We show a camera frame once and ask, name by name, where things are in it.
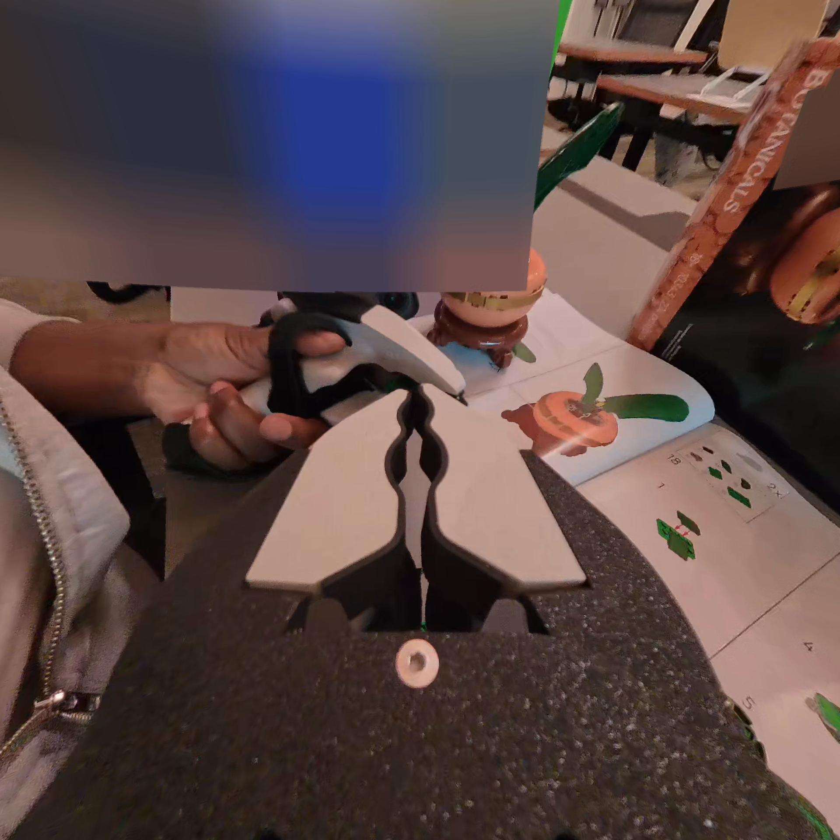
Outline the orange toy brick pot model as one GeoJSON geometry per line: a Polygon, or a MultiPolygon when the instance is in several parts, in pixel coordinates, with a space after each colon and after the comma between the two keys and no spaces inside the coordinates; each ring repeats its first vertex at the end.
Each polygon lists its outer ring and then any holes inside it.
{"type": "Polygon", "coordinates": [[[528,315],[542,297],[547,279],[543,259],[532,248],[525,290],[444,292],[427,338],[438,348],[455,343],[480,351],[502,371],[527,333],[528,315]]]}

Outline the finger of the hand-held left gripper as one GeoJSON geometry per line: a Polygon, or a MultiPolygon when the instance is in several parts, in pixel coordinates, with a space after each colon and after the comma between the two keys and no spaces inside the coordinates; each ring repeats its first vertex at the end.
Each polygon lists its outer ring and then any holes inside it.
{"type": "Polygon", "coordinates": [[[354,324],[354,350],[366,363],[460,398],[466,380],[454,362],[408,321],[375,305],[354,324]]]}

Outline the green brick leaf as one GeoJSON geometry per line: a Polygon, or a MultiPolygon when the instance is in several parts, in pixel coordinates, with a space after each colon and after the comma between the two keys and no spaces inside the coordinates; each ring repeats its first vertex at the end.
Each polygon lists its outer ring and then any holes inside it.
{"type": "Polygon", "coordinates": [[[623,116],[624,104],[615,102],[574,132],[570,138],[540,164],[533,210],[570,175],[583,170],[613,136],[623,116]]]}

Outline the wooden table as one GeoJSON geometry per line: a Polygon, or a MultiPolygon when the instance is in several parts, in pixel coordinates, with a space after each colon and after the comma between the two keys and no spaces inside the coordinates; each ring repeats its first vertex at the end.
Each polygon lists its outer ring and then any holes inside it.
{"type": "Polygon", "coordinates": [[[707,52],[673,49],[633,41],[610,38],[564,40],[551,78],[584,84],[597,81],[600,75],[622,73],[656,74],[682,67],[700,67],[707,52]]]}
{"type": "Polygon", "coordinates": [[[722,162],[745,122],[764,77],[739,72],[696,75],[600,75],[597,92],[623,103],[618,136],[631,140],[622,166],[635,172],[648,143],[663,136],[692,145],[722,162]]]}

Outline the person's white jacket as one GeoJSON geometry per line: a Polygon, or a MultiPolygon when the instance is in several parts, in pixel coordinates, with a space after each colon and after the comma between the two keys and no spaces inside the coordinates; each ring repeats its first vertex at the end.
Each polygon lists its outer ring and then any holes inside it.
{"type": "Polygon", "coordinates": [[[157,581],[100,470],[1,373],[2,838],[96,713],[157,581]]]}

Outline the dark toy brick box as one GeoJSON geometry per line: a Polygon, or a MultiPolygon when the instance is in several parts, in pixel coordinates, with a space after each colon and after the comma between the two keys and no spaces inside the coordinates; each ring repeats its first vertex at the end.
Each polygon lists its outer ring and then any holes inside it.
{"type": "Polygon", "coordinates": [[[792,47],[627,340],[838,512],[838,36],[792,47]]]}

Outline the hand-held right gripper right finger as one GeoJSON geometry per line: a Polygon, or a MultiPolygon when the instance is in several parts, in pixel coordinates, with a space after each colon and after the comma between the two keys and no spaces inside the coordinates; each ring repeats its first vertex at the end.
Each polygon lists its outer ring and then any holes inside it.
{"type": "Polygon", "coordinates": [[[430,479],[429,531],[442,548],[477,566],[514,595],[586,581],[571,546],[526,464],[518,426],[421,385],[427,415],[422,466],[430,479]]]}

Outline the person's left hand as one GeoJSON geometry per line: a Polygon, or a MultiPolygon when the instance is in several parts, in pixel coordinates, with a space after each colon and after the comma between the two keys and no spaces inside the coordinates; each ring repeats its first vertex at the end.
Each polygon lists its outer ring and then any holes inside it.
{"type": "Polygon", "coordinates": [[[165,424],[185,423],[209,465],[232,472],[310,447],[326,431],[319,419],[263,415],[242,391],[269,373],[269,331],[222,323],[171,323],[135,381],[139,405],[165,424]]]}

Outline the beige chair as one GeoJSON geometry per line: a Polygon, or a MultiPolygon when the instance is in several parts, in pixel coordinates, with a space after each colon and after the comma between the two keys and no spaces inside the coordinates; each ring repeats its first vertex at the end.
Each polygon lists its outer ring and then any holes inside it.
{"type": "Polygon", "coordinates": [[[813,41],[828,1],[730,1],[717,64],[723,70],[771,70],[793,46],[813,41]]]}

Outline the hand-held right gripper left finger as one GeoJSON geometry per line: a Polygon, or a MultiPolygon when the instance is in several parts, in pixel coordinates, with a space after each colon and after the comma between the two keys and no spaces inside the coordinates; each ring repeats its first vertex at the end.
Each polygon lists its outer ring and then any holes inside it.
{"type": "Polygon", "coordinates": [[[313,594],[396,536],[400,502],[385,462],[404,437],[397,389],[311,447],[246,574],[259,588],[313,594]]]}

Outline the person's left forearm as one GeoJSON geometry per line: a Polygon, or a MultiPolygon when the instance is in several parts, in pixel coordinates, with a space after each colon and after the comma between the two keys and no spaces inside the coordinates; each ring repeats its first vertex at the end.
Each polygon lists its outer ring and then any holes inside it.
{"type": "Polygon", "coordinates": [[[2,300],[2,366],[54,414],[147,417],[169,323],[48,318],[2,300]]]}

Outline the toy brick instruction booklet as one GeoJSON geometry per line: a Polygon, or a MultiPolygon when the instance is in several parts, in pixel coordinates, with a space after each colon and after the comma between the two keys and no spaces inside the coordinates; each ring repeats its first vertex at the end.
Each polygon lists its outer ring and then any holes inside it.
{"type": "Polygon", "coordinates": [[[553,392],[582,394],[594,364],[601,403],[665,394],[687,419],[618,418],[606,446],[544,462],[636,545],[667,584],[724,692],[751,718],[770,769],[835,832],[839,746],[814,708],[839,700],[839,531],[757,450],[712,422],[687,374],[620,341],[548,291],[528,315],[525,357],[444,348],[477,411],[501,415],[553,392]]]}

